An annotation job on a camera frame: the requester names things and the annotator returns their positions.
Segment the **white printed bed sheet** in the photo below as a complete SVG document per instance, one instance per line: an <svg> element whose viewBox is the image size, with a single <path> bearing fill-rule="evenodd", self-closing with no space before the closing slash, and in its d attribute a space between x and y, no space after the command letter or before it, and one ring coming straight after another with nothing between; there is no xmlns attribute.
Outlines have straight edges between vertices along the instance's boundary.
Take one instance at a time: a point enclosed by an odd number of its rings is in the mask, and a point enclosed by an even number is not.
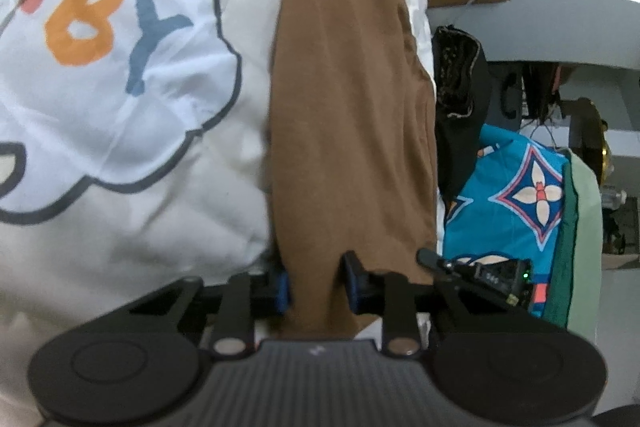
<svg viewBox="0 0 640 427"><path fill-rule="evenodd" d="M1 0L3 425L66 326L266 265L280 2Z"/></svg>

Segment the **black leopard-lined bag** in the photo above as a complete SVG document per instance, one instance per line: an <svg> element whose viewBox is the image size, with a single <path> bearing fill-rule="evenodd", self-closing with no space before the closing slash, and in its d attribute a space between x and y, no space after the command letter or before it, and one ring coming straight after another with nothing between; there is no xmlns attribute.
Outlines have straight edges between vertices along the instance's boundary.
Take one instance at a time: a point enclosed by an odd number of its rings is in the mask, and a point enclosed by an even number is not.
<svg viewBox="0 0 640 427"><path fill-rule="evenodd" d="M442 199L452 202L475 169L492 80L482 45L467 32L439 26L432 47L438 188Z"/></svg>

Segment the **brown printed t-shirt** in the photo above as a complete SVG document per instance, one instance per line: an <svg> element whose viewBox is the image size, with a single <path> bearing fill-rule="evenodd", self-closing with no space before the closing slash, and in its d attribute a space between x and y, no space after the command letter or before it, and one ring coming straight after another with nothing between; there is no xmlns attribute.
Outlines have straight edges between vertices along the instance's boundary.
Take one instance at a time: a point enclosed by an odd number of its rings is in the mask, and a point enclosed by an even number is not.
<svg viewBox="0 0 640 427"><path fill-rule="evenodd" d="M435 95L405 0L282 0L271 74L274 231L293 302L283 330L351 336L337 272L426 283L437 229Z"/></svg>

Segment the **teal patterned blanket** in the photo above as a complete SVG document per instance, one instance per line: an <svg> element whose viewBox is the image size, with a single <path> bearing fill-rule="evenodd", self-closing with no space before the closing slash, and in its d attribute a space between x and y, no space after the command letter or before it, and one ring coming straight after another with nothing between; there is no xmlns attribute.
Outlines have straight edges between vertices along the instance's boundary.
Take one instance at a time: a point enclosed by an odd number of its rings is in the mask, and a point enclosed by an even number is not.
<svg viewBox="0 0 640 427"><path fill-rule="evenodd" d="M532 264L530 312L541 317L564 213L568 159L526 136L485 124L470 179L444 224L442 257L472 265Z"/></svg>

